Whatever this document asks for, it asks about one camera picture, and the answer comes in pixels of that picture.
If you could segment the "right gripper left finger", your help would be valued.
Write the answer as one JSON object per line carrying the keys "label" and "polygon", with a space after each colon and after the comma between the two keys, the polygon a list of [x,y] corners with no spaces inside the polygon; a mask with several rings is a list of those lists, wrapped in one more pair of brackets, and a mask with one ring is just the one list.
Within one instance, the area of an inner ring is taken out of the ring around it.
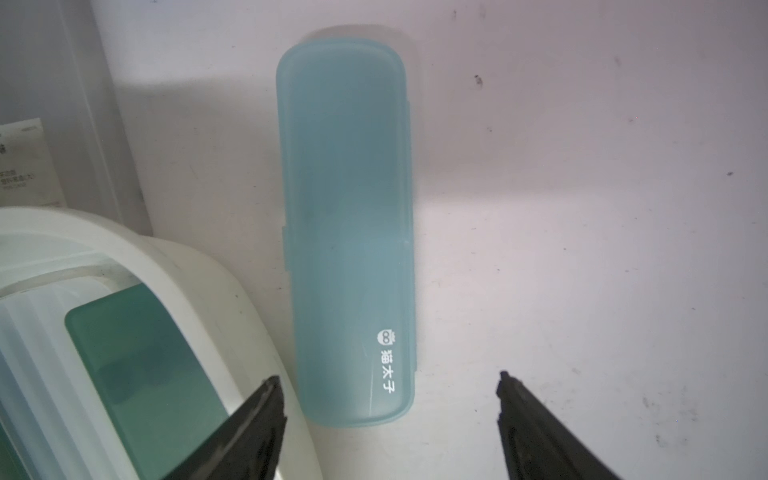
{"label": "right gripper left finger", "polygon": [[287,424],[284,406],[279,377],[267,378],[165,479],[273,479]]}

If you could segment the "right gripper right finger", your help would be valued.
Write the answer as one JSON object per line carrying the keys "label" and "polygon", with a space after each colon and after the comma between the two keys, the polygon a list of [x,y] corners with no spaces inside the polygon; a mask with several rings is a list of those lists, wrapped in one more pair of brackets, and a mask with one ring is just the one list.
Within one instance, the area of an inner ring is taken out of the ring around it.
{"label": "right gripper right finger", "polygon": [[500,373],[498,426],[511,479],[618,480],[524,384]]}

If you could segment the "frosted clear pencil case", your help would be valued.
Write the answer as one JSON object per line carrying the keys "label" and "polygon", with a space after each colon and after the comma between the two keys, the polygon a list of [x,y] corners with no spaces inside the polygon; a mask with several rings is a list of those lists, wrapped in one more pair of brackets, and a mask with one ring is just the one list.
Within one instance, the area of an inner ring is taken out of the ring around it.
{"label": "frosted clear pencil case", "polygon": [[138,476],[65,326],[119,288],[48,275],[1,290],[1,425],[33,479]]}

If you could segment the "white storage basin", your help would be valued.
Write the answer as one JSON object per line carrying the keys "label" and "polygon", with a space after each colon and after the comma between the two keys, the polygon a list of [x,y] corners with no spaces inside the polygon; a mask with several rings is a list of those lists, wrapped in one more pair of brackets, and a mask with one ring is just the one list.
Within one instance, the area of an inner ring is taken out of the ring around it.
{"label": "white storage basin", "polygon": [[98,215],[61,208],[1,210],[1,285],[111,260],[144,283],[176,322],[224,409],[234,413],[262,382],[279,377],[287,425],[276,474],[319,479],[320,464],[286,369],[240,282],[211,257],[143,236]]}

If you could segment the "light blue pencil case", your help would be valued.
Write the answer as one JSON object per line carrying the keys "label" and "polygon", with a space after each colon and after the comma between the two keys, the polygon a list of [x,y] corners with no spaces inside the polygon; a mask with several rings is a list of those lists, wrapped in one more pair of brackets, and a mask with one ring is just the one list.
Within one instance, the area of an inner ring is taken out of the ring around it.
{"label": "light blue pencil case", "polygon": [[337,428],[415,397],[410,104],[400,56],[364,38],[298,44],[276,73],[297,392]]}

